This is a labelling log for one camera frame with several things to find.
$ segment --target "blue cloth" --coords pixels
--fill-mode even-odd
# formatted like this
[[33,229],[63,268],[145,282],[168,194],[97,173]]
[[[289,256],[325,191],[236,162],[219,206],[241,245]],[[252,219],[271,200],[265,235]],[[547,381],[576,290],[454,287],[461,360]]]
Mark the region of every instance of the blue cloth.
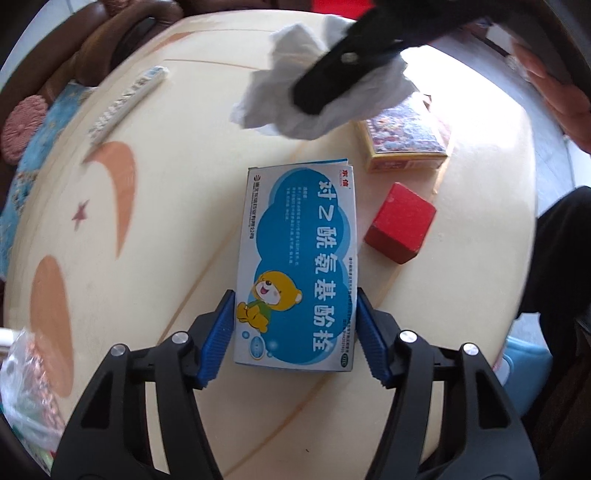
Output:
[[47,112],[45,121],[33,135],[18,163],[17,172],[8,190],[6,205],[0,215],[0,278],[3,280],[6,280],[8,274],[18,222],[39,169],[62,130],[70,123],[91,90],[90,87],[69,83]]

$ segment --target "blue and white medicine box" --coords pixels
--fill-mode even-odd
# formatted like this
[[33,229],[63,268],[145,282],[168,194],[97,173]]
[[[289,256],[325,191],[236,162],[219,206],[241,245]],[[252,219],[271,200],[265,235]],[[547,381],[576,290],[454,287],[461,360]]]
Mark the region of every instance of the blue and white medicine box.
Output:
[[350,371],[356,304],[353,168],[346,160],[251,168],[234,360]]

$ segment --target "black pants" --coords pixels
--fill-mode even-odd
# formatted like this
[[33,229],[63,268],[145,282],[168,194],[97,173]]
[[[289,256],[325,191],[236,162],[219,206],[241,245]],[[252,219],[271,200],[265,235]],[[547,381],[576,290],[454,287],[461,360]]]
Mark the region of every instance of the black pants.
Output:
[[540,313],[540,327],[554,357],[547,386],[524,417],[529,430],[545,397],[574,362],[576,319],[591,305],[591,189],[581,187],[539,218],[530,274],[520,313]]

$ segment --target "blue plastic stool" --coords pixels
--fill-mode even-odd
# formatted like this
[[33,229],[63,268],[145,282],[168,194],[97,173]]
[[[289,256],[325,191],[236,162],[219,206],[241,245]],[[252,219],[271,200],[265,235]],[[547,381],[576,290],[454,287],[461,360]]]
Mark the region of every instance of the blue plastic stool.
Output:
[[519,415],[523,416],[548,379],[552,355],[543,346],[507,337],[503,359],[509,368],[505,391]]

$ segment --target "floor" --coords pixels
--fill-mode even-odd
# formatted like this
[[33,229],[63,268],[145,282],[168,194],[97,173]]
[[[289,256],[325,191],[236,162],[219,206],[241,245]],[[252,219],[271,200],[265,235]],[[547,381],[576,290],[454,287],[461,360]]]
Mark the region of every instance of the floor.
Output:
[[[21,59],[55,26],[92,0],[50,0],[34,18],[0,70],[0,89]],[[503,43],[496,32],[495,42]],[[470,35],[458,33],[439,39],[434,46],[467,64],[514,98],[528,112],[534,134],[538,214],[575,186],[591,185],[589,156],[565,142],[560,128],[546,110],[539,94],[505,63],[502,55]],[[511,335],[539,345],[544,344],[536,315],[528,314],[515,322]]]

